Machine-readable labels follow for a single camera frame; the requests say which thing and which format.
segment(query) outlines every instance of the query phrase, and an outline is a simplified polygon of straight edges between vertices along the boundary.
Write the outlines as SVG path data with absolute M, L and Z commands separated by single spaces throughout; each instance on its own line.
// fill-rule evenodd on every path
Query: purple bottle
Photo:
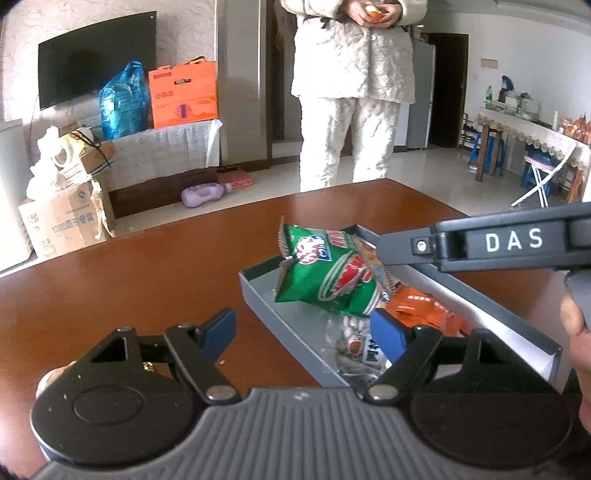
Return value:
M 204 183 L 203 185 L 195 185 L 194 187 L 184 189 L 181 193 L 181 198 L 185 207 L 194 208 L 210 200 L 219 200 L 225 194 L 230 193 L 231 190 L 231 183 L 224 185 L 220 185 L 219 183 Z

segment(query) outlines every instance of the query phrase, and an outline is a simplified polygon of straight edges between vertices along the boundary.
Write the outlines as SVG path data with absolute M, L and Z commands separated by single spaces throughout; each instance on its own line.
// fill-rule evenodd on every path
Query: snack packages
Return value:
M 429 325 L 441 330 L 445 336 L 463 336 L 460 331 L 469 328 L 462 317 L 451 312 L 432 296 L 402 284 L 384 308 L 408 327 Z
M 393 282 L 371 247 L 346 232 L 285 225 L 279 231 L 285 260 L 275 301 L 304 301 L 325 310 L 368 316 L 389 300 Z
M 333 311 L 326 326 L 324 359 L 356 390 L 368 388 L 388 368 L 372 339 L 369 320 Z

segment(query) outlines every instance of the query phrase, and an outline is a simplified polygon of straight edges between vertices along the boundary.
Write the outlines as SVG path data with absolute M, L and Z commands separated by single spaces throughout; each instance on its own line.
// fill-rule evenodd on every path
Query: clear plastic bag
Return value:
M 330 312 L 324 360 L 356 390 L 367 389 L 386 371 L 388 359 L 372 340 L 369 319 Z

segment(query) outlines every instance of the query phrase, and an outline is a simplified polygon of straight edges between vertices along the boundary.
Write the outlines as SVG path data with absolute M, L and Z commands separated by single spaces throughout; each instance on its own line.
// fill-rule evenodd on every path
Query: silver refrigerator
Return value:
M 408 114 L 408 148 L 427 148 L 435 82 L 435 46 L 413 40 L 416 102 Z

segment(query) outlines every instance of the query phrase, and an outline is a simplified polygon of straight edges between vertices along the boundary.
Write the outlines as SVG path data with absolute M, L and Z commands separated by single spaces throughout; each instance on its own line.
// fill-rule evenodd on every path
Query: brown table surface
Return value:
M 286 221 L 377 233 L 419 228 L 461 213 L 392 180 L 349 184 L 208 213 L 95 245 L 0 278 L 0 461 L 32 475 L 44 460 L 29 427 L 40 378 L 114 328 L 162 334 L 235 309 L 238 334 L 220 370 L 253 386 L 314 386 L 315 380 L 248 309 L 238 272 L 278 255 Z M 563 276 L 550 270 L 461 274 L 564 345 L 558 320 Z

